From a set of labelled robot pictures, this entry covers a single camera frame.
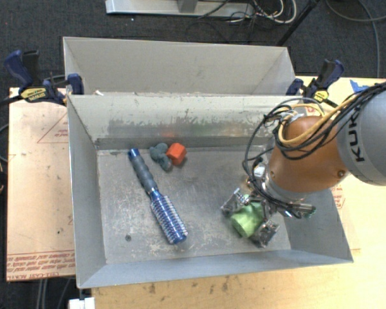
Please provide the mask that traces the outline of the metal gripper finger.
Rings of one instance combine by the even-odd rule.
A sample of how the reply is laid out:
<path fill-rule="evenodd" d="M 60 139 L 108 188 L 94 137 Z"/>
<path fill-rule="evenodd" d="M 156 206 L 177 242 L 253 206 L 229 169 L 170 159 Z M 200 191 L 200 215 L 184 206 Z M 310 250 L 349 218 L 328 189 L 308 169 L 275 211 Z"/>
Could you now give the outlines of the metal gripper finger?
<path fill-rule="evenodd" d="M 279 230 L 280 225 L 272 220 L 261 223 L 250 236 L 251 241 L 259 248 L 266 248 L 270 240 Z"/>
<path fill-rule="evenodd" d="M 244 206 L 250 203 L 249 195 L 244 195 L 241 189 L 238 187 L 220 207 L 224 216 L 230 217 L 231 215 L 239 212 Z"/>

